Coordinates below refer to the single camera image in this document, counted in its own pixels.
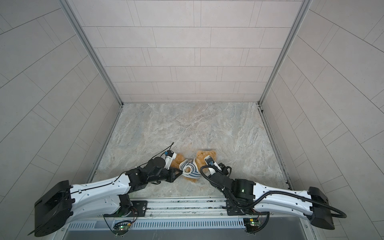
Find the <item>blue white striped knit sweater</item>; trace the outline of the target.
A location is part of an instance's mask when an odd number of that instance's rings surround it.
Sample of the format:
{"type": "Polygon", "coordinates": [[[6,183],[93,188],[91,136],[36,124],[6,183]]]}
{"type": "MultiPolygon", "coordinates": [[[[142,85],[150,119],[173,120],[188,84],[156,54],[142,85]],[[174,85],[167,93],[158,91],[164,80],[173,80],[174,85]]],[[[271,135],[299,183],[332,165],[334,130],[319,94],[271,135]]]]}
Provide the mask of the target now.
{"type": "Polygon", "coordinates": [[[196,160],[184,160],[180,163],[179,169],[183,172],[182,176],[189,179],[199,179],[201,177],[200,170],[196,160]]]}

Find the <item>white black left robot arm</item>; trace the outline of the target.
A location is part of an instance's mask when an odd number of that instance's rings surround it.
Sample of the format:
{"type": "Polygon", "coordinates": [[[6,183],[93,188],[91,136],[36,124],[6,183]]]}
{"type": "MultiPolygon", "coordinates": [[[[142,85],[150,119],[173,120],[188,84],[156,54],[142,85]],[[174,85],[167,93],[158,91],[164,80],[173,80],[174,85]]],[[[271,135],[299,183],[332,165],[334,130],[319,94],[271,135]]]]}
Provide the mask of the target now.
{"type": "Polygon", "coordinates": [[[172,183],[182,175],[172,168],[171,160],[155,157],[144,167],[124,171],[119,176],[80,185],[61,181],[35,202],[35,237],[44,237],[73,221],[91,217],[144,217],[147,201],[132,201],[130,193],[143,190],[149,183],[172,183]]]}

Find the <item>tan plush teddy bear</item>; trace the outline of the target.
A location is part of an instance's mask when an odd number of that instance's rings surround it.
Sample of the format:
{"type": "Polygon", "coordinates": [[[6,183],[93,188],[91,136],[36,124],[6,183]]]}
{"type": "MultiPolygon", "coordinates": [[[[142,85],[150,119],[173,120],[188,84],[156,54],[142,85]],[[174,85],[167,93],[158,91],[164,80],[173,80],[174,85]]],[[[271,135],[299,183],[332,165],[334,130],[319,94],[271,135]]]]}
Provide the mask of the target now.
{"type": "MultiPolygon", "coordinates": [[[[201,169],[201,167],[207,165],[204,158],[208,155],[212,156],[215,161],[217,160],[216,151],[210,150],[210,151],[198,151],[197,152],[197,155],[194,159],[196,160],[196,163],[198,165],[199,170],[201,169]]],[[[179,169],[180,163],[183,162],[184,160],[186,160],[186,158],[182,154],[177,154],[176,159],[173,160],[171,163],[171,167],[180,170],[179,169]]],[[[198,179],[189,179],[189,178],[185,178],[185,179],[189,180],[191,182],[197,182],[198,181],[198,179]]]]}

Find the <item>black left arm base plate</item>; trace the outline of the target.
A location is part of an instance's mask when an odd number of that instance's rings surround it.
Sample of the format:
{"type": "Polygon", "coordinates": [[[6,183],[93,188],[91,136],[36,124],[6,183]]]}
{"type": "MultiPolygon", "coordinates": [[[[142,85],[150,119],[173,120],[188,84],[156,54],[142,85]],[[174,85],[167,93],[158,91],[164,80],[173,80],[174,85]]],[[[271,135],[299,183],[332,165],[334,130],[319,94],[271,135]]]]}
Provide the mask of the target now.
{"type": "Polygon", "coordinates": [[[130,207],[119,207],[113,214],[104,214],[106,218],[136,218],[144,217],[147,210],[148,201],[132,201],[130,207]]]}

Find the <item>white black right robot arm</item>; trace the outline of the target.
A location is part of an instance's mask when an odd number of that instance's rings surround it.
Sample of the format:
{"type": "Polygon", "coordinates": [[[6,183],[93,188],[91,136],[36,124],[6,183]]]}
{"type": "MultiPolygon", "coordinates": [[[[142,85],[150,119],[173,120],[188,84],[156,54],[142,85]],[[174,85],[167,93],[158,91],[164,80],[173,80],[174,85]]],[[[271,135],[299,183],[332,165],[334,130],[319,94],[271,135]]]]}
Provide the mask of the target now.
{"type": "Polygon", "coordinates": [[[227,199],[227,209],[238,215],[260,217],[277,212],[307,219],[312,226],[320,229],[335,229],[329,200],[316,187],[304,191],[290,191],[245,179],[233,180],[228,171],[210,165],[203,166],[200,173],[223,193],[227,199]]]}

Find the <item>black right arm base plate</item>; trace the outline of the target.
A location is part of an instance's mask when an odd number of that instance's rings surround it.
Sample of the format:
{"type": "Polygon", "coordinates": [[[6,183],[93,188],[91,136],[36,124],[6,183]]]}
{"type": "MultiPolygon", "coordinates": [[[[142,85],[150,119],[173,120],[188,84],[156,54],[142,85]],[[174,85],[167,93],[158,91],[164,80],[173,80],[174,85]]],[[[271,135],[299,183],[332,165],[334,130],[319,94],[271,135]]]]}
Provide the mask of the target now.
{"type": "Polygon", "coordinates": [[[269,213],[267,212],[257,212],[254,209],[239,209],[236,207],[233,203],[231,203],[230,200],[226,200],[226,207],[224,209],[227,210],[227,213],[229,216],[268,216],[269,213]]]}

